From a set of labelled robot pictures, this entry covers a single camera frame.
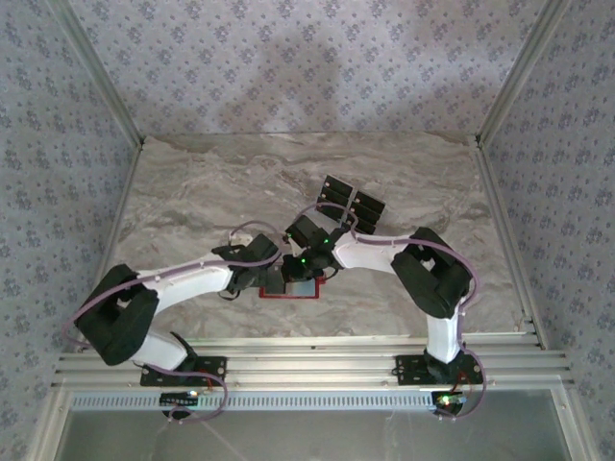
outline red object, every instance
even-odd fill
[[[320,285],[327,283],[323,278],[317,278],[314,283],[313,296],[296,296],[296,295],[268,295],[265,293],[265,287],[262,286],[258,291],[259,298],[270,298],[276,300],[317,300],[320,297]]]

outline wall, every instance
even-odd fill
[[[0,459],[22,459],[62,321],[91,286],[134,151],[43,1],[0,2]]]
[[[475,133],[544,0],[70,0],[142,133]]]
[[[489,154],[552,347],[615,459],[615,5],[573,3]]]

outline patterned wallpaper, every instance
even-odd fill
[[[142,133],[475,133],[544,0],[70,0]]]
[[[40,0],[0,2],[0,459],[22,459],[61,322],[91,286],[133,153]]]
[[[552,346],[615,459],[615,4],[573,3],[489,154]]]

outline gray stone surface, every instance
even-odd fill
[[[333,174],[386,202],[377,233],[418,226],[439,232],[476,264],[484,289],[468,331],[522,324],[480,178],[462,135],[326,133],[146,139],[114,262],[134,269],[178,264],[224,244],[234,226],[260,219],[283,231]],[[326,224],[323,218],[320,223]],[[395,277],[342,271],[318,301],[232,302],[207,294],[162,312],[156,324],[187,337],[329,336],[427,332],[423,313]]]

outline marble surface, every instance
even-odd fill
[[[475,263],[484,288],[468,310],[466,331],[523,327],[463,135],[210,134],[166,141],[145,141],[114,263],[137,270],[181,263],[224,244],[229,229],[252,219],[283,231],[332,174],[386,202],[377,234],[428,226]],[[155,324],[186,337],[427,333],[424,314],[394,276],[341,271],[322,288],[316,301],[262,300],[256,289],[234,302],[207,294],[165,310]]]

